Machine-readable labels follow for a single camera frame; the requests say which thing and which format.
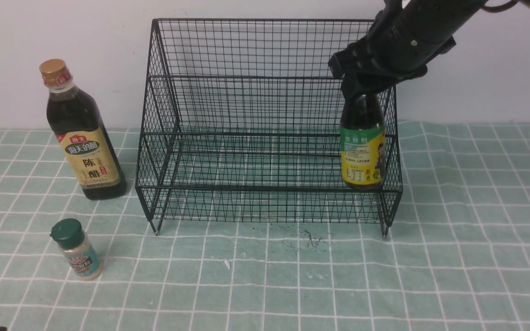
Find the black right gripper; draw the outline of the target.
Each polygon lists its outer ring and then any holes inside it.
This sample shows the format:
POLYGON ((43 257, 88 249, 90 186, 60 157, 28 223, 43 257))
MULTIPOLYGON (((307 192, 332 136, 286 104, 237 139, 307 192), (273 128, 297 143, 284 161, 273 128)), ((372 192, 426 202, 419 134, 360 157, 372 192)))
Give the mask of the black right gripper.
POLYGON ((427 74, 428 63, 455 46, 455 26, 437 9, 385 9, 368 33, 328 61, 350 101, 427 74))

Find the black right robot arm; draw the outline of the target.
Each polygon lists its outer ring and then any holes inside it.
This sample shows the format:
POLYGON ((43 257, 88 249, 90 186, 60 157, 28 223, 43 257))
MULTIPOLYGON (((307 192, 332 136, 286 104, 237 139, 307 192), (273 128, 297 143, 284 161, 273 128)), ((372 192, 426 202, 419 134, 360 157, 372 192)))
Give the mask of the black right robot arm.
POLYGON ((334 53, 328 66, 341 78, 341 92, 351 102, 403 81, 423 77, 427 64, 455 47, 454 33, 479 10, 499 13, 517 4, 488 6, 485 0, 385 1, 366 35, 334 53))

